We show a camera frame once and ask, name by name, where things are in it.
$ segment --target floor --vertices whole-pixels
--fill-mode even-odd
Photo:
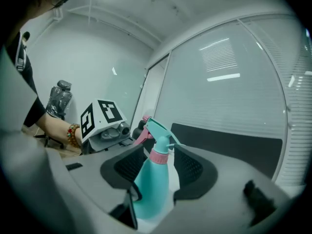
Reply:
[[[36,125],[33,125],[30,128],[23,126],[22,131],[30,136],[44,134],[44,132]],[[36,139],[42,144],[45,143],[44,138],[36,138]],[[79,148],[72,147],[71,145],[64,145],[64,149],[61,149],[60,145],[53,140],[49,140],[47,148],[59,152],[62,158],[79,156],[81,154],[81,150]]]

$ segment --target white ceiling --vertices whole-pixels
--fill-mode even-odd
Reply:
[[[69,0],[63,9],[126,31],[155,49],[199,15],[252,0]]]

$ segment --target spray bottle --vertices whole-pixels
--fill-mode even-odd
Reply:
[[[135,184],[142,194],[141,200],[133,202],[137,218],[152,218],[160,213],[164,207],[169,192],[167,161],[168,148],[171,146],[169,144],[170,136],[177,144],[180,144],[170,130],[150,117],[141,135],[135,141],[135,144],[141,144],[148,138],[153,137],[156,140],[149,158],[144,162],[135,179]]]

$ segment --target plastic-wrapped chair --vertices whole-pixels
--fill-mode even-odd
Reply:
[[[58,82],[58,86],[51,89],[50,98],[46,106],[46,111],[50,116],[54,118],[60,118],[62,120],[65,119],[66,111],[70,105],[71,98],[73,96],[73,94],[70,92],[71,86],[71,83],[60,80]],[[64,148],[63,143],[47,136],[46,134],[37,135],[35,137],[45,138],[44,146],[47,146],[49,140],[52,139],[53,141],[60,144],[61,149]]]

